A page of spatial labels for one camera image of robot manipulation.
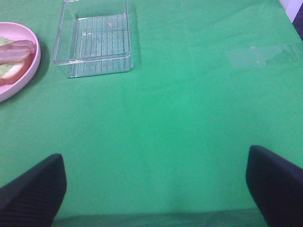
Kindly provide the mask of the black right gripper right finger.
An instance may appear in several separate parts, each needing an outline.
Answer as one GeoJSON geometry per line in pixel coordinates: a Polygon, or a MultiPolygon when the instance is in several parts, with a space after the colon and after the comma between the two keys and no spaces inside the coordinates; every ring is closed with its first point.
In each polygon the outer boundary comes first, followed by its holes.
{"type": "Polygon", "coordinates": [[[249,192],[270,227],[303,225],[303,170],[259,145],[249,148],[249,192]]]}

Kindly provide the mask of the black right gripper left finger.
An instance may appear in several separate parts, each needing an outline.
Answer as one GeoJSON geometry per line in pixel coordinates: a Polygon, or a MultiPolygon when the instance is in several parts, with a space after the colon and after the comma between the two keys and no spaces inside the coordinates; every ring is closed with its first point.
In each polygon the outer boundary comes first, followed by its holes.
{"type": "Polygon", "coordinates": [[[67,190],[61,154],[52,154],[0,189],[2,227],[50,227],[67,190]]]}

